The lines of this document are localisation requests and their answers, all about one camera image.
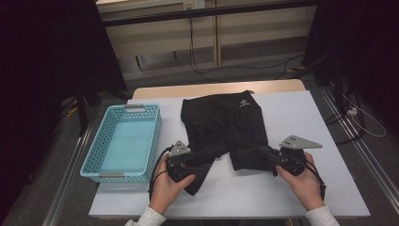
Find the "handheld controller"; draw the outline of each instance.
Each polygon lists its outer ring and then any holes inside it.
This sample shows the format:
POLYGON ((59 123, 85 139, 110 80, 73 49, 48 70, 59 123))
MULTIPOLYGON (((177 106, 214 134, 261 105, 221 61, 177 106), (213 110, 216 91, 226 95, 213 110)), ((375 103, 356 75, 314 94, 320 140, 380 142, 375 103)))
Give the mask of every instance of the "handheld controller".
POLYGON ((281 166, 294 176, 301 174, 305 170, 306 157, 303 149, 293 150, 281 148, 280 151, 272 149, 269 146, 261 146, 259 148, 261 156, 269 159, 273 169, 273 175, 277 176, 276 166, 281 166))
POLYGON ((201 180, 206 172, 202 168, 188 167, 187 161, 195 158, 195 153, 185 146, 180 140, 176 142, 169 153, 167 170, 169 177, 176 183, 185 177, 195 174, 195 180, 201 180))
POLYGON ((277 176, 276 166, 281 166, 294 176, 301 174, 307 165, 307 159, 303 152, 304 148, 321 148, 322 145, 302 137, 291 135, 280 144, 280 150, 269 146, 259 148, 261 156, 269 159, 273 168, 273 175, 277 176))

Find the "gray floor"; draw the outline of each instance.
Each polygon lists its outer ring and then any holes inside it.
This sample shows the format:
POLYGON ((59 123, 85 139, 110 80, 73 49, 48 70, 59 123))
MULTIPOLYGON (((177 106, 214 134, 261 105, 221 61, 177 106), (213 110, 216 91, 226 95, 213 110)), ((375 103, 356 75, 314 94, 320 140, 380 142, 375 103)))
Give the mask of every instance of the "gray floor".
MULTIPOLYGON (((207 51, 199 57, 199 62, 205 62, 208 56, 207 51)), ((152 71, 149 77, 135 78, 127 81, 129 90, 126 92, 132 94, 135 89, 139 87, 153 87, 153 86, 169 86, 169 85, 184 85, 184 84, 203 84, 214 83, 217 79, 223 82, 235 81, 256 81, 256 80, 273 80, 277 77, 280 79, 290 78, 293 73, 285 73, 284 65, 266 69, 265 67, 280 64, 289 57, 296 56, 298 52, 292 51, 285 53, 281 59, 274 59, 271 61, 242 61, 247 68, 234 68, 222 69, 212 73, 205 73, 200 76, 187 69, 179 60, 186 60, 187 53, 177 53, 178 59, 176 62, 168 62, 162 66, 164 56, 152 56, 151 59, 147 58, 146 61, 141 62, 142 67, 152 71), (263 69, 250 69, 249 67, 263 68, 263 69)), ((288 63, 287 68, 293 68, 300 65, 301 57, 298 57, 288 63)), ((226 65, 236 65, 240 63, 237 59, 232 59, 230 62, 226 61, 226 65)), ((132 59, 124 59, 120 63, 125 73, 130 73, 137 70, 136 62, 132 59)), ((311 91, 311 94, 316 102, 322 116, 327 119, 333 114, 330 106, 327 104, 324 88, 316 87, 313 77, 307 75, 302 78, 306 88, 311 91)), ((115 100, 111 96, 101 93, 103 103, 99 107, 87 107, 87 112, 94 124, 99 124, 101 115, 106 110, 108 105, 122 104, 123 101, 115 100)), ((367 100, 361 99, 361 107, 372 116, 377 117, 376 111, 367 103, 367 100)), ((376 123, 370 118, 366 117, 367 129, 376 134, 381 134, 382 131, 376 123)), ((334 140, 341 141, 348 139, 341 125, 332 123, 328 126, 334 140)), ((15 202, 8 218, 3 225, 41 225, 46 218, 49 208, 51 207, 52 200, 56 195, 57 189, 63 180, 64 171, 68 167, 70 160, 73 156, 73 150, 76 148, 76 143, 79 141, 79 120, 77 115, 72 117, 63 117, 57 128, 57 133, 54 136, 52 144, 48 150, 48 154, 43 158, 40 168, 35 172, 35 182, 32 185, 26 186, 22 191, 18 201, 15 202)), ((381 165, 382 169, 397 184, 399 182, 399 173, 397 162, 399 160, 399 152, 397 151, 399 139, 398 134, 387 129, 387 135, 384 137, 373 137, 367 133, 361 138, 362 141, 369 147, 375 159, 381 165)), ((353 173, 355 182, 359 188, 360 194, 365 200, 371 216, 368 218, 357 219, 340 219, 342 225, 399 225, 399 215, 392 207, 390 200, 387 198, 386 193, 381 188, 380 184, 375 179, 374 175, 370 172, 369 168, 361 158, 359 151, 355 148, 354 143, 349 142, 346 144, 338 145, 338 148, 343 156, 345 163, 349 170, 353 173)), ((88 216, 88 209, 91 205, 93 195, 96 191, 96 186, 88 186, 86 180, 79 178, 78 172, 73 173, 76 177, 69 189, 68 199, 63 202, 61 213, 57 218, 57 225, 123 225, 125 220, 100 220, 88 216), (79 189, 80 186, 88 187, 85 191, 79 189)), ((302 219, 303 225, 309 225, 307 220, 302 219)), ((260 225, 266 225, 265 222, 259 222, 260 225)), ((300 225, 297 219, 294 220, 295 225, 300 225)))

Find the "white logo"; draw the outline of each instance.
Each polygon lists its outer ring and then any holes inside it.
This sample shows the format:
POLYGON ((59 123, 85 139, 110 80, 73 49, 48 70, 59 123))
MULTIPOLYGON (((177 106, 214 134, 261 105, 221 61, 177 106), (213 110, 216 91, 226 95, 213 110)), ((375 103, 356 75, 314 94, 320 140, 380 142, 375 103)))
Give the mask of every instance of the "white logo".
POLYGON ((242 100, 241 102, 240 102, 240 107, 243 107, 243 106, 245 106, 245 105, 250 105, 250 103, 248 103, 247 102, 247 100, 242 100))

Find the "wire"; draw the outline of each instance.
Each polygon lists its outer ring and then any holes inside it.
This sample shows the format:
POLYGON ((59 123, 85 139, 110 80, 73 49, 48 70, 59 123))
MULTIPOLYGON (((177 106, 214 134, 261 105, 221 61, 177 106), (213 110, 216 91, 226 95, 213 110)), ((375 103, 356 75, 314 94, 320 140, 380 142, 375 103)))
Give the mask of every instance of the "wire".
POLYGON ((375 123, 377 123, 377 124, 382 128, 382 130, 383 130, 384 132, 383 132, 382 135, 376 135, 376 134, 371 133, 371 132, 368 131, 366 128, 364 128, 364 127, 365 127, 364 125, 360 125, 360 124, 355 120, 355 118, 354 118, 353 115, 352 115, 352 120, 353 120, 353 122, 354 122, 360 129, 362 129, 364 132, 366 132, 366 133, 368 133, 369 135, 374 136, 374 137, 384 137, 385 135, 387 135, 387 130, 385 129, 385 127, 384 127, 381 123, 379 123, 375 118, 373 118, 370 114, 368 114, 367 112, 365 112, 364 110, 362 110, 360 107, 358 107, 357 105, 355 105, 351 100, 349 100, 349 99, 347 99, 347 100, 353 105, 353 107, 355 107, 355 108, 358 109, 360 112, 366 114, 366 115, 367 115, 368 117, 370 117, 373 121, 375 121, 375 123))
POLYGON ((319 172, 317 171, 317 168, 314 166, 314 164, 312 162, 308 161, 308 160, 306 160, 306 163, 303 163, 299 159, 291 157, 289 155, 284 155, 284 157, 286 157, 287 159, 289 159, 291 161, 294 161, 296 164, 300 164, 300 165, 304 166, 311 173, 313 173, 313 175, 319 180, 320 195, 322 197, 322 200, 324 200, 324 198, 326 196, 326 188, 327 187, 326 187, 323 179, 321 178, 319 172))
POLYGON ((248 66, 230 66, 230 67, 220 67, 220 68, 215 68, 215 69, 211 69, 208 71, 200 71, 197 68, 197 63, 196 63, 196 59, 195 59, 195 54, 194 54, 194 29, 193 29, 193 20, 192 18, 189 18, 189 22, 190 22, 190 66, 191 69, 193 70, 193 72, 198 73, 202 78, 204 79, 208 79, 208 80, 212 80, 212 81, 216 81, 216 82, 220 82, 220 83, 225 83, 225 81, 221 81, 218 79, 214 79, 214 78, 209 78, 209 77, 205 77, 204 74, 206 73, 212 73, 218 70, 225 70, 225 69, 253 69, 253 70, 265 70, 265 69, 270 69, 270 68, 276 68, 278 66, 284 65, 284 70, 282 71, 282 73, 277 76, 276 78, 272 79, 272 80, 277 80, 279 78, 281 78, 284 74, 285 71, 287 70, 287 64, 298 57, 303 57, 304 55, 297 55, 297 56, 293 56, 279 64, 276 65, 272 65, 272 66, 264 66, 264 67, 248 67, 248 66))
POLYGON ((200 72, 200 70, 197 68, 197 63, 196 63, 196 58, 195 58, 195 54, 194 54, 194 39, 193 39, 193 33, 194 33, 194 29, 193 29, 193 19, 190 18, 189 19, 190 22, 190 66, 191 69, 199 74, 202 78, 207 79, 207 80, 211 80, 211 81, 216 81, 216 82, 220 82, 220 83, 224 83, 224 81, 218 80, 218 79, 214 79, 214 78, 208 78, 205 77, 203 75, 202 72, 200 72))
POLYGON ((152 175, 151 175, 151 179, 150 179, 150 188, 149 188, 150 200, 151 200, 151 198, 152 198, 152 191, 153 191, 153 186, 155 185, 155 180, 156 180, 156 178, 157 178, 160 174, 162 174, 162 173, 164 173, 164 172, 167 171, 167 170, 166 170, 166 171, 160 172, 160 173, 159 173, 158 175, 156 175, 156 177, 154 178, 156 169, 158 168, 158 164, 159 164, 159 162, 161 161, 162 156, 164 156, 164 154, 165 154, 166 152, 170 152, 170 150, 172 150, 172 148, 173 148, 173 145, 170 146, 170 147, 168 147, 168 148, 166 148, 166 149, 164 149, 164 150, 161 152, 161 154, 159 154, 158 159, 156 160, 156 163, 155 163, 155 165, 153 166, 152 175))
MULTIPOLYGON (((331 81, 329 81, 329 84, 330 84, 331 86, 334 87, 334 84, 333 84, 331 81)), ((356 98, 356 101, 357 101, 358 105, 360 105, 358 95, 356 94, 356 92, 354 92, 354 94, 355 94, 355 98, 356 98)), ((352 102, 348 97, 346 97, 345 94, 343 94, 343 97, 344 97, 346 100, 349 100, 348 103, 352 103, 352 105, 353 105, 353 102, 352 102)), ((360 120, 360 124, 361 124, 363 127, 365 127, 365 125, 364 125, 364 118, 363 118, 363 115, 361 114, 361 112, 358 114, 358 117, 359 117, 359 120, 360 120)), ((347 140, 339 141, 339 142, 336 141, 335 144, 336 144, 336 145, 340 145, 340 144, 344 144, 344 143, 348 143, 348 142, 355 141, 356 139, 358 139, 358 138, 360 138, 360 137, 362 137, 362 136, 364 135, 364 130, 356 131, 356 134, 357 134, 356 136, 353 136, 353 137, 351 137, 351 138, 349 138, 349 139, 347 139, 347 140)))

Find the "black curtain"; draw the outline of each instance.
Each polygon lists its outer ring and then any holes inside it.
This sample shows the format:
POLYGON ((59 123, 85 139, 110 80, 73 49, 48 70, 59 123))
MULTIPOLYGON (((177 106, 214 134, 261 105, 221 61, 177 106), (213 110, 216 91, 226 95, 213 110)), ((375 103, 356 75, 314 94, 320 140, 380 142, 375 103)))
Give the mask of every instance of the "black curtain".
POLYGON ((76 94, 76 83, 126 87, 92 0, 0 0, 0 74, 3 222, 45 155, 60 104, 76 94))
POLYGON ((399 7, 389 0, 322 1, 318 6, 308 40, 303 65, 323 53, 328 58, 316 68, 316 82, 325 85, 334 79, 337 60, 341 76, 349 79, 375 107, 388 127, 399 131, 399 7))

